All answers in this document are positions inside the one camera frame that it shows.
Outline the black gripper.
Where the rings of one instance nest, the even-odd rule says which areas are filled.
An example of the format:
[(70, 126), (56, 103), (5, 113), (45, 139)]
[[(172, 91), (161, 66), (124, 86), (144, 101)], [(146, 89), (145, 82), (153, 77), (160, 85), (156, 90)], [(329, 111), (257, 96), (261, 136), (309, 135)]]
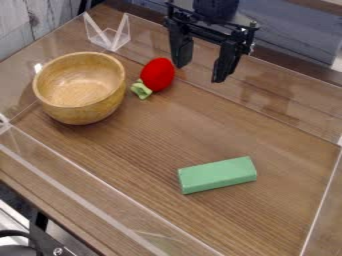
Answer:
[(237, 1), (166, 1), (165, 6), (173, 65), (181, 68), (190, 62), (193, 37), (220, 45), (210, 81), (221, 83), (233, 73), (240, 55), (252, 50), (257, 22), (237, 12)]

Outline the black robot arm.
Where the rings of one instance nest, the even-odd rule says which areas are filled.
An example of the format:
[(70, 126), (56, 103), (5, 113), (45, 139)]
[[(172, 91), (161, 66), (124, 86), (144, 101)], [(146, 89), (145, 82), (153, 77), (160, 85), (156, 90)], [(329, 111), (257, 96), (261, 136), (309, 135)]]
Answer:
[(172, 63), (182, 68), (192, 61), (194, 38), (217, 45), (210, 82), (221, 83), (252, 52), (257, 22), (237, 13), (239, 0), (165, 0), (165, 6)]

